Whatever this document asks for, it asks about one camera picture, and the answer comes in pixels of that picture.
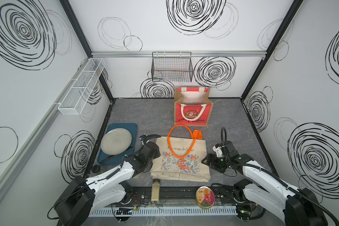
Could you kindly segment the beige floral canvas tote bag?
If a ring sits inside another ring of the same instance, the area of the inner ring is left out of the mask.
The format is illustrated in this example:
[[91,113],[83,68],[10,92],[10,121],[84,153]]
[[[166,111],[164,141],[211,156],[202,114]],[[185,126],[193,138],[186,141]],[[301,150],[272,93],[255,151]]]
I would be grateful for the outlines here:
[[[190,138],[173,137],[171,134],[177,127],[186,128]],[[201,163],[207,156],[207,148],[200,130],[192,131],[186,125],[175,125],[167,136],[156,139],[156,145],[159,147],[160,157],[153,160],[150,170],[152,179],[210,181],[210,168]]]

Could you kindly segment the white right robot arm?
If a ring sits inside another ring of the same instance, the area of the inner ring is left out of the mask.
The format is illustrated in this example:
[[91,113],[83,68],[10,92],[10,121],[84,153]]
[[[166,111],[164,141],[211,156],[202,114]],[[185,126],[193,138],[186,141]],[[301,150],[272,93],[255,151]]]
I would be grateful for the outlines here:
[[247,154],[239,154],[230,141],[216,144],[202,163],[224,173],[233,169],[246,178],[233,186],[233,199],[251,201],[277,216],[287,226],[326,226],[328,221],[317,197],[266,170]]

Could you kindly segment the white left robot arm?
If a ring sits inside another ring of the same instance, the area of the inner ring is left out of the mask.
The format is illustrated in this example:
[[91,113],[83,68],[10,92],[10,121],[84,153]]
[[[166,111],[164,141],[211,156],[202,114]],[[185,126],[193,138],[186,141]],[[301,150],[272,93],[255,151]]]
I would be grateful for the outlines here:
[[73,179],[53,205],[57,219],[64,226],[80,226],[90,214],[107,205],[129,202],[132,187],[127,181],[144,172],[160,155],[159,147],[148,141],[118,166],[91,178]]

